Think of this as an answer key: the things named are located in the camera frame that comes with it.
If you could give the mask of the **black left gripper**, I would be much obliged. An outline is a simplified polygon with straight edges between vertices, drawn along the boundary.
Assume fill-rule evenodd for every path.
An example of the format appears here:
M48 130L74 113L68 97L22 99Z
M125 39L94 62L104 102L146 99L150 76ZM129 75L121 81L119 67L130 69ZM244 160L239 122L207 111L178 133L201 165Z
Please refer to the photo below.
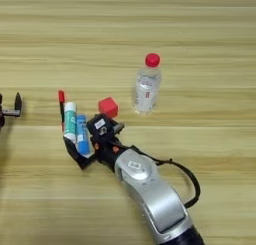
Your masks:
M14 108L11 110L4 109L2 107L2 99L3 99L3 96L0 93L0 130L5 125L6 117L15 117L15 118L20 117L21 109L22 109L22 99L21 99L21 95L19 92L17 92L17 94L16 94Z

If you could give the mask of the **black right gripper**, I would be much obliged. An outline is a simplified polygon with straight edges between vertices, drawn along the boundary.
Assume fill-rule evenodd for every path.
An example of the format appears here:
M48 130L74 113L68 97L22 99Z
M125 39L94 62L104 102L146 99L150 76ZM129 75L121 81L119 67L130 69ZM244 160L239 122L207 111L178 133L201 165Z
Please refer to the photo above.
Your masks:
M87 128L91 134L91 142L95 150L95 155L91 155L90 157L82 156L78 152L75 144L70 139L63 137L67 152L82 170L86 169L97 159L100 163L107 165L114 171L117 158L129 149L128 146L123 145L116 137L124 128L124 124L107 123L97 129L93 123L88 122Z

